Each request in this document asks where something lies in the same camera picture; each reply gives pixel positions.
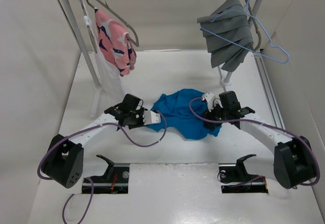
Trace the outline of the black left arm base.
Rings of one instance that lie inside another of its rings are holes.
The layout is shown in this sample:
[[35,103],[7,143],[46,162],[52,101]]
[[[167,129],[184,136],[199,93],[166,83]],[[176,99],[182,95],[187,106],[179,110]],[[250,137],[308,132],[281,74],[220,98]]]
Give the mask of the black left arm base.
[[103,155],[85,163],[81,193],[127,194],[129,164],[116,164]]

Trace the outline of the blue t shirt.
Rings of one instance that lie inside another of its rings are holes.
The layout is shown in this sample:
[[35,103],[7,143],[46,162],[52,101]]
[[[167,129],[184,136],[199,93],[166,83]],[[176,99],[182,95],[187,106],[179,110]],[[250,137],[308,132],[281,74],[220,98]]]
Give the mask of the blue t shirt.
[[174,127],[188,140],[201,140],[208,135],[218,136],[221,127],[212,130],[204,127],[204,121],[193,115],[202,116],[207,106],[201,101],[191,102],[204,93],[195,89],[182,89],[173,94],[162,94],[153,104],[152,111],[158,110],[166,119],[168,127]]

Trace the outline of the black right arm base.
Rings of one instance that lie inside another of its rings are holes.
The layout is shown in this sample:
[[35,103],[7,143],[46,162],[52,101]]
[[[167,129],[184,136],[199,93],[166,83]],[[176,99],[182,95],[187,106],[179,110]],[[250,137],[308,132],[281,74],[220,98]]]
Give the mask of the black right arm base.
[[256,154],[243,156],[234,164],[219,164],[217,178],[223,194],[269,193],[264,176],[247,172],[244,162],[251,157]]

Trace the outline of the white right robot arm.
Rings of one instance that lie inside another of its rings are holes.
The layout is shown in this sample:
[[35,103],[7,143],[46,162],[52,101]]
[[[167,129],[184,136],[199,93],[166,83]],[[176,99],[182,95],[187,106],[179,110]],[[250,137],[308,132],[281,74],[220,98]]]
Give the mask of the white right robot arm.
[[262,120],[249,107],[242,107],[234,91],[215,96],[210,92],[202,95],[207,109],[202,117],[210,129],[223,123],[251,135],[262,143],[272,157],[250,154],[239,159],[235,167],[236,177],[247,180],[252,175],[277,180],[284,188],[297,185],[313,186],[320,180],[320,169],[309,141],[285,129],[272,126]]

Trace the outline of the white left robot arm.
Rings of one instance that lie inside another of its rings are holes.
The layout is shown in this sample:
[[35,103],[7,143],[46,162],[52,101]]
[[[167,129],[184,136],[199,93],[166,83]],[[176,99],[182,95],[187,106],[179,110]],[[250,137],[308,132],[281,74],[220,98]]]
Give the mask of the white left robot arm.
[[123,127],[143,127],[160,119],[159,115],[139,106],[141,101],[127,94],[121,103],[106,109],[86,128],[69,136],[54,136],[38,166],[38,176],[54,180],[65,188],[71,188],[80,178],[86,178],[84,153],[87,149]]

